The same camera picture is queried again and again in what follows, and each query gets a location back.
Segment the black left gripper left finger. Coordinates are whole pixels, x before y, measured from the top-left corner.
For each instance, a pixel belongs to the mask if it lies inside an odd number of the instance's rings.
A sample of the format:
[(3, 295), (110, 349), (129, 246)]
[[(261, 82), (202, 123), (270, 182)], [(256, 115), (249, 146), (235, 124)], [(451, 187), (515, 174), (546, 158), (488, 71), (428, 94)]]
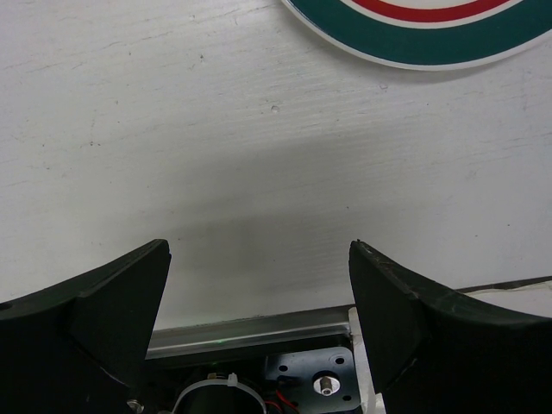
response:
[(3, 413), (129, 413), (165, 290), (156, 239), (1, 305)]

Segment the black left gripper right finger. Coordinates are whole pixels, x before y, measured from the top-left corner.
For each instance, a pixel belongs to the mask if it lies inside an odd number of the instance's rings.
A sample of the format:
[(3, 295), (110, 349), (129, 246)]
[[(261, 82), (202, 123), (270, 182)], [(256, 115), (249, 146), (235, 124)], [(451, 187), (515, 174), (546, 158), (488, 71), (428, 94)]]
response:
[(363, 241), (349, 276), (389, 413), (548, 413), (551, 321), (471, 298)]

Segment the green rimmed white plate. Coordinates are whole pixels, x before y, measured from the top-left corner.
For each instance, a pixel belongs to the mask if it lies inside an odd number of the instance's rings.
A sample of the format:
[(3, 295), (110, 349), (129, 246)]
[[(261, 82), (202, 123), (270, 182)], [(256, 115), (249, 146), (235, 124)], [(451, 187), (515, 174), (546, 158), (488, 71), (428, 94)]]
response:
[(287, 1), (285, 6), (344, 51), (415, 71), (491, 64), (551, 36), (549, 1)]

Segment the aluminium table edge rail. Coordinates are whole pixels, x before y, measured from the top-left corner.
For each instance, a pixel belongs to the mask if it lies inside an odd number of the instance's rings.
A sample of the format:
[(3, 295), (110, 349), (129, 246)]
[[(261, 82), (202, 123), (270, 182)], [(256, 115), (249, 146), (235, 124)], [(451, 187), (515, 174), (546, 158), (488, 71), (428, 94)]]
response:
[(349, 333), (349, 305), (156, 330), (147, 360)]

